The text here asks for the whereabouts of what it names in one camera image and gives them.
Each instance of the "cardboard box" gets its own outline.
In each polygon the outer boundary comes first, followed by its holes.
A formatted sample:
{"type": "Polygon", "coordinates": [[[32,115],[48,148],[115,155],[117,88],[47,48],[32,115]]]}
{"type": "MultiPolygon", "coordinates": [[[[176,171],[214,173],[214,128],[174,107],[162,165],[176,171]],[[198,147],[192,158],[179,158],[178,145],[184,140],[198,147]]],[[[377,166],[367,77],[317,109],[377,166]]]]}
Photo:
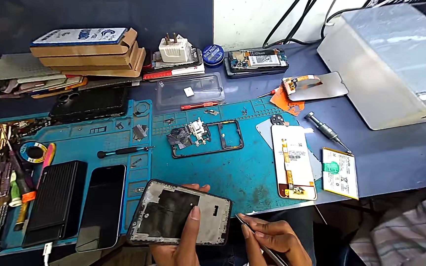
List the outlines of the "cardboard box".
{"type": "Polygon", "coordinates": [[[126,69],[132,69],[129,66],[133,51],[138,48],[137,42],[129,48],[124,54],[106,54],[106,55],[79,55],[79,56],[57,56],[57,57],[39,57],[44,66],[126,66],[126,69]]]}
{"type": "Polygon", "coordinates": [[[146,57],[146,50],[144,48],[137,48],[134,51],[135,55],[132,57],[132,69],[107,69],[107,70],[69,70],[62,71],[66,75],[83,75],[83,76],[111,76],[111,77],[131,77],[136,78],[141,74],[142,64],[146,57]]]}
{"type": "Polygon", "coordinates": [[[35,57],[125,54],[132,48],[137,32],[130,28],[115,45],[67,45],[67,46],[32,46],[30,50],[35,57]]]}

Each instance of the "precision screwdriver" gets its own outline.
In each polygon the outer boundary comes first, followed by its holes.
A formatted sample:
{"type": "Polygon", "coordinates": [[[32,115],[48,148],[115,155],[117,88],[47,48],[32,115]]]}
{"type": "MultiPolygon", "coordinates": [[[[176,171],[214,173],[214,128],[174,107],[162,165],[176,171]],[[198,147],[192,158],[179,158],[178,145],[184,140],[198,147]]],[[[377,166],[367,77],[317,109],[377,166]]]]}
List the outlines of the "precision screwdriver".
{"type": "Polygon", "coordinates": [[[346,151],[348,153],[351,153],[351,151],[341,142],[341,140],[338,138],[338,134],[336,134],[336,132],[333,131],[333,129],[331,129],[329,126],[327,126],[327,124],[323,124],[322,122],[320,122],[316,117],[313,116],[314,113],[313,112],[309,112],[308,114],[305,115],[305,118],[310,119],[313,123],[315,123],[315,125],[317,126],[317,128],[325,135],[327,136],[327,138],[331,139],[332,141],[335,141],[339,144],[341,144],[341,146],[345,147],[346,151]]]}
{"type": "Polygon", "coordinates": [[[150,148],[154,148],[155,146],[147,146],[147,147],[129,147],[129,148],[122,148],[122,149],[117,149],[115,151],[102,151],[100,150],[97,153],[98,158],[103,159],[104,157],[108,156],[108,155],[113,155],[113,154],[128,154],[128,153],[134,153],[134,152],[138,152],[140,150],[143,151],[148,151],[150,148]]]}
{"type": "Polygon", "coordinates": [[[257,98],[261,98],[261,97],[264,97],[264,96],[267,96],[267,95],[274,95],[276,92],[277,92],[277,88],[275,88],[275,89],[271,90],[270,92],[268,92],[268,93],[266,93],[264,95],[261,95],[261,96],[259,96],[257,98]]]}
{"type": "Polygon", "coordinates": [[[216,105],[222,105],[223,103],[220,102],[207,102],[203,104],[196,104],[196,105],[183,105],[180,107],[182,111],[184,110],[190,110],[193,108],[199,108],[199,107],[210,107],[210,106],[216,106],[216,105]]]}

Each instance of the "clear plastic tray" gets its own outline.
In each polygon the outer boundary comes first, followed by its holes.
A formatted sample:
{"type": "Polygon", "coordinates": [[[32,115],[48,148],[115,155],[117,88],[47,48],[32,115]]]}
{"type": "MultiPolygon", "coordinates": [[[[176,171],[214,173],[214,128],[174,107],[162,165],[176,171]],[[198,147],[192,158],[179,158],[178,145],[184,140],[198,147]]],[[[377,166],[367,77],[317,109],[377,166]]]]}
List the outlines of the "clear plastic tray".
{"type": "Polygon", "coordinates": [[[224,101],[223,86],[218,72],[157,82],[156,106],[158,110],[212,101],[224,101]],[[190,97],[187,97],[184,91],[184,88],[188,87],[192,88],[194,93],[190,97]]]}

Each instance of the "blue silicone repair mat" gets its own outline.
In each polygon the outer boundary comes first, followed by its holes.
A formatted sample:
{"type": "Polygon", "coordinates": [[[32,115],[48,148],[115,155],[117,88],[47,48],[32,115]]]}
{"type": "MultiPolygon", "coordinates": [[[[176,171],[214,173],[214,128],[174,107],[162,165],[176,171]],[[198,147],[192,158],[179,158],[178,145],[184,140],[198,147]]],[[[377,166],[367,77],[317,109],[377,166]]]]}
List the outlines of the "blue silicone repair mat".
{"type": "MultiPolygon", "coordinates": [[[[277,191],[273,152],[256,130],[256,125],[271,115],[282,114],[285,121],[298,125],[294,116],[269,103],[270,97],[231,103],[206,109],[219,112],[216,116],[205,114],[205,109],[154,116],[152,130],[152,178],[174,184],[209,184],[210,193],[233,201],[233,212],[250,213],[303,202],[281,198],[277,191]],[[174,159],[167,141],[173,128],[183,127],[201,118],[205,123],[229,119],[239,121],[244,148],[213,154],[174,159]],[[164,120],[174,118],[172,124],[164,120]]],[[[239,135],[233,123],[222,130],[227,145],[237,145],[239,135]]],[[[206,145],[188,146],[178,153],[192,154],[221,148],[219,131],[210,127],[212,141],[206,145]]],[[[316,187],[321,191],[321,179],[316,187]]]]}
{"type": "MultiPolygon", "coordinates": [[[[142,194],[142,192],[136,192],[136,188],[144,188],[151,177],[151,150],[133,154],[112,155],[104,159],[98,159],[97,152],[99,150],[111,151],[132,146],[150,146],[151,134],[149,134],[149,131],[152,128],[151,107],[151,100],[136,102],[130,100],[126,116],[45,127],[39,130],[36,135],[24,138],[23,141],[33,140],[41,142],[45,146],[48,146],[52,142],[55,143],[56,152],[52,164],[71,160],[81,160],[88,163],[83,204],[85,204],[91,172],[95,168],[118,164],[126,165],[127,175],[119,230],[120,233],[126,233],[136,209],[137,200],[142,194]],[[132,128],[137,124],[145,124],[149,128],[147,137],[143,138],[140,142],[133,139],[132,128]]],[[[47,115],[36,114],[3,118],[0,119],[0,122],[46,117],[47,115]]],[[[33,175],[35,181],[38,180],[39,173],[40,165],[38,168],[35,168],[33,175]]],[[[8,211],[2,236],[1,246],[3,250],[0,252],[0,255],[41,248],[41,246],[36,246],[21,249],[20,246],[24,237],[23,233],[13,230],[18,213],[19,207],[10,208],[8,211]]],[[[57,245],[71,244],[75,241],[76,237],[73,237],[58,241],[57,245]]]]}

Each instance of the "phone screen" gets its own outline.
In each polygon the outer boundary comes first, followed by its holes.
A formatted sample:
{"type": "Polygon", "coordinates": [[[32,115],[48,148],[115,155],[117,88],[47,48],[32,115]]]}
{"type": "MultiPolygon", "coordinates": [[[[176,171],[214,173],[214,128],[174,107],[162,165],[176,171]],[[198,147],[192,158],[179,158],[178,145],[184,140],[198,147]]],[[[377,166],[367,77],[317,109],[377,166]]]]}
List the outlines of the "phone screen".
{"type": "Polygon", "coordinates": [[[93,170],[75,250],[108,249],[118,239],[126,166],[93,170]]]}

